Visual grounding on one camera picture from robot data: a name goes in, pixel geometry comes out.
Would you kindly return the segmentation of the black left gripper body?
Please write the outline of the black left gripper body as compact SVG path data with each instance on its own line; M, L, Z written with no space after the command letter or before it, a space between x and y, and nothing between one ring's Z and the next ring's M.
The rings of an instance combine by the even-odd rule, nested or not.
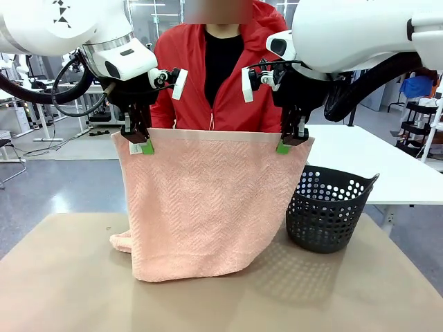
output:
M148 74L142 74L130 80L110 80L115 84L112 92L107 96L108 101L119 108L131 104L151 105L156 102L159 92L152 88Z

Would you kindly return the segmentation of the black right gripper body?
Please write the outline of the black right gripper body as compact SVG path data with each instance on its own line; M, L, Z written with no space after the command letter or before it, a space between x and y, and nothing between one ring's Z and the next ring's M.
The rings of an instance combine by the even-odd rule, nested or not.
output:
M313 111L326 99L326 81L317 80L286 68L278 81L277 91L272 92L276 107L297 107L301 111Z

